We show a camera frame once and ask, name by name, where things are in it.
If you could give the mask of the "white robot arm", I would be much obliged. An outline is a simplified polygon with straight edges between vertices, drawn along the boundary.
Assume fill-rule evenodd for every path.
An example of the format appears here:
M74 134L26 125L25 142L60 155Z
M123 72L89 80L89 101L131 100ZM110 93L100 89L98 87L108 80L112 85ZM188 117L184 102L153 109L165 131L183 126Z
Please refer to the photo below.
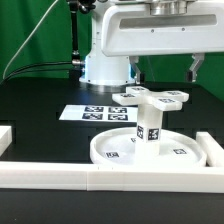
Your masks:
M139 83L140 56L191 54L187 77L194 81L207 52L224 52L224 0L98 0L80 80Z

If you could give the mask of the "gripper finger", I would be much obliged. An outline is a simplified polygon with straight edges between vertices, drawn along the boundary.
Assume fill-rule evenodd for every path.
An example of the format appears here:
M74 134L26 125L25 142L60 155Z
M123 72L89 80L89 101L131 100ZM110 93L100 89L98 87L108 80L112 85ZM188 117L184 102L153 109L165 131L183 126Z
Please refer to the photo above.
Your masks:
M139 62L138 56L130 56L129 57L130 65L135 73L134 79L136 84L143 84L145 82L145 74L140 71L140 69L137 66L137 63Z
M195 82L197 79L197 72L204 62L204 53L194 53L192 55L193 63L191 64L189 70L186 72L186 80L188 82Z

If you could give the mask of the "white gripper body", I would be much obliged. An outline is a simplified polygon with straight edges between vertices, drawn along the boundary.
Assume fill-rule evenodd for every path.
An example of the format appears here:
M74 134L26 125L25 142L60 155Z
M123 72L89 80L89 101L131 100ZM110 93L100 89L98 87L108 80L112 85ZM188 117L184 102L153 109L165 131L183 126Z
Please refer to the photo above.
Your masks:
M154 16L148 4L114 5L104 14L107 56L224 51L224 3L190 3L182 15Z

